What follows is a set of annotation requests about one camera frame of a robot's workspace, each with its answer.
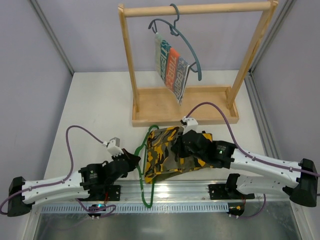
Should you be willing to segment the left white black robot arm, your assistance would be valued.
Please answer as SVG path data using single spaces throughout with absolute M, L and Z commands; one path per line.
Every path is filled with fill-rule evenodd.
M 35 181 L 15 177 L 8 191 L 6 215 L 22 216 L 35 205 L 62 200 L 119 201 L 120 196 L 116 192 L 121 187 L 115 182 L 135 170 L 140 160 L 139 156 L 123 149 L 120 155 L 112 157 L 111 162 L 88 164 L 69 176 Z

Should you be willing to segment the camouflage yellow green trousers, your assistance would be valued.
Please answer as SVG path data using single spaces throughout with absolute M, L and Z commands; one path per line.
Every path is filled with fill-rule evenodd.
M 193 156 L 179 157 L 171 147 L 182 135 L 184 128 L 171 126 L 152 130 L 147 135 L 147 157 L 144 167 L 144 181 L 152 184 L 159 181 L 213 166 Z

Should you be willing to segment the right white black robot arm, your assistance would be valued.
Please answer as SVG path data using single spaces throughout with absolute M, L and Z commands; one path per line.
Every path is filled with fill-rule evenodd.
M 209 140 L 203 133 L 190 130 L 181 134 L 171 150 L 178 157 L 195 157 L 218 169 L 242 170 L 258 174 L 256 180 L 231 174 L 226 191 L 232 197 L 253 193 L 285 195 L 304 207 L 316 207 L 318 179 L 314 162 L 304 158 L 300 162 L 284 161 L 243 150 L 239 145 Z

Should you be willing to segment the green wire hanger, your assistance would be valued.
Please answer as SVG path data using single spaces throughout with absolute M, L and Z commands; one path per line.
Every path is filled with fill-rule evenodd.
M 148 128 L 148 131 L 144 137 L 144 140 L 142 141 L 142 143 L 140 144 L 140 146 L 138 146 L 135 151 L 134 151 L 134 155 L 139 156 L 140 152 L 142 150 L 144 150 L 144 154 L 143 154 L 143 167 L 141 169 L 141 167 L 138 165 L 137 166 L 137 170 L 138 170 L 138 176 L 139 176 L 139 184 L 140 184 L 140 190 L 141 190 L 141 200 L 142 203 L 144 204 L 144 206 L 147 209 L 150 209 L 153 206 L 153 201 L 154 201 L 154 191 L 155 191 L 155 182 L 153 181 L 151 184 L 151 193 L 150 193 L 150 203 L 146 202 L 146 198 L 145 198 L 145 192 L 144 192 L 144 180 L 143 180 L 143 176 L 144 176 L 144 170 L 145 170 L 145 166 L 146 166 L 146 162 L 147 162 L 147 138 L 149 136 L 149 134 L 151 133 L 151 131 L 153 129 L 159 129 L 158 125 L 152 125 Z

